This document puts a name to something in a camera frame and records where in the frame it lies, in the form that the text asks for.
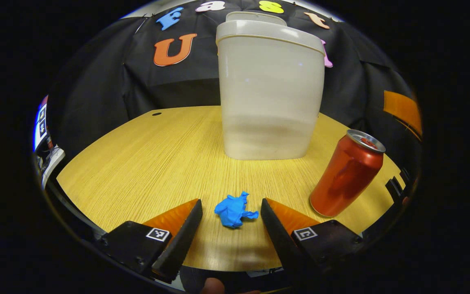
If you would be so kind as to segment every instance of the blue crumpled object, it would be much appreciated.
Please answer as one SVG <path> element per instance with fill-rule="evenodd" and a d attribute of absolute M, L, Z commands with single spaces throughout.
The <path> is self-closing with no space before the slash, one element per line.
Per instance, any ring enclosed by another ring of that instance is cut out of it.
<path fill-rule="evenodd" d="M 223 226 L 235 229 L 242 225 L 241 218 L 256 219 L 259 217 L 259 212 L 245 212 L 248 195 L 244 191 L 240 197 L 228 195 L 226 199 L 217 204 L 215 213 L 220 216 Z"/>

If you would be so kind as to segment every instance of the soda can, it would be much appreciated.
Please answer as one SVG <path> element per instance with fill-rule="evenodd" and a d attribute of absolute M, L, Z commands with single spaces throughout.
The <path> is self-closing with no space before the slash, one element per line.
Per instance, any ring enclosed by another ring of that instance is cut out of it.
<path fill-rule="evenodd" d="M 373 136 L 348 130 L 311 192 L 313 209 L 326 217 L 341 213 L 375 178 L 384 163 L 385 152 L 386 147 Z"/>

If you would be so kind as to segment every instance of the can lid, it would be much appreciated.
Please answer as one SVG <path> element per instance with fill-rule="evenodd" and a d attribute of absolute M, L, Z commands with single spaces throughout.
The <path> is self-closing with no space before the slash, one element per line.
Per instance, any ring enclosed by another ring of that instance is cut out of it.
<path fill-rule="evenodd" d="M 347 130 L 347 136 L 358 143 L 358 145 L 365 147 L 366 149 L 375 151 L 377 153 L 386 152 L 386 147 L 384 144 L 380 143 L 380 141 L 375 139 L 373 136 L 364 132 L 360 132 L 359 130 Z"/>
<path fill-rule="evenodd" d="M 226 15 L 226 22 L 217 26 L 215 43 L 231 37 L 256 37 L 294 43 L 320 52 L 325 56 L 319 37 L 290 28 L 280 17 L 264 13 L 234 11 Z"/>

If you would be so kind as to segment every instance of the screw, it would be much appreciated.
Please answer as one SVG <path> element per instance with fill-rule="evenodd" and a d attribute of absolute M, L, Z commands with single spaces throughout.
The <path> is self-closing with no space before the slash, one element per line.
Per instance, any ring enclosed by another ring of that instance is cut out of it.
<path fill-rule="evenodd" d="M 328 260 L 328 258 L 325 255 L 322 255 L 321 257 L 317 258 L 318 263 L 324 263 Z"/>
<path fill-rule="evenodd" d="M 136 260 L 136 261 L 138 262 L 138 264 L 140 264 L 140 265 L 143 265 L 144 262 L 145 262 L 144 258 L 142 258 L 142 257 L 140 257 L 140 256 L 136 257 L 135 260 Z"/>

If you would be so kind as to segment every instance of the round table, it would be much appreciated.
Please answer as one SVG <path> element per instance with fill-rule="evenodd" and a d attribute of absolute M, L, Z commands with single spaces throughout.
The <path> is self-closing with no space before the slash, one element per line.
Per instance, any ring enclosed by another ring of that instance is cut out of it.
<path fill-rule="evenodd" d="M 246 210 L 260 210 L 269 197 L 315 220 L 330 220 L 315 213 L 308 196 L 347 130 L 319 114 L 303 158 L 234 160 L 224 154 L 220 106 L 153 110 L 93 142 L 57 180 L 80 211 L 107 232 L 199 198 L 203 217 L 183 265 L 221 271 L 274 268 L 281 264 L 262 218 L 230 229 L 214 214 L 215 205 L 246 191 Z M 334 219 L 357 234 L 367 229 L 393 204 L 388 180 L 395 176 L 405 187 L 399 173 L 384 155 L 373 182 Z"/>

